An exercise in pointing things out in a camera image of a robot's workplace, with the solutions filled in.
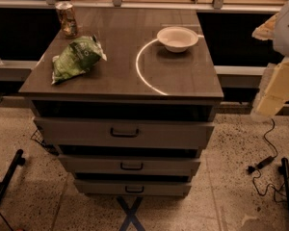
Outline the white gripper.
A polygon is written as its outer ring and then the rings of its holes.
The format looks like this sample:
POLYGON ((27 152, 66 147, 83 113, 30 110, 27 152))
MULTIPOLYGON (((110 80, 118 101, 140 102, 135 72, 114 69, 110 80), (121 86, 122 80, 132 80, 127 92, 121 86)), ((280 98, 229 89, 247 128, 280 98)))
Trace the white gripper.
POLYGON ((278 14, 256 27, 251 36, 259 40, 273 40, 275 51, 286 56, 279 64, 267 66, 252 105, 254 116, 272 117, 289 101, 289 0, 278 14))

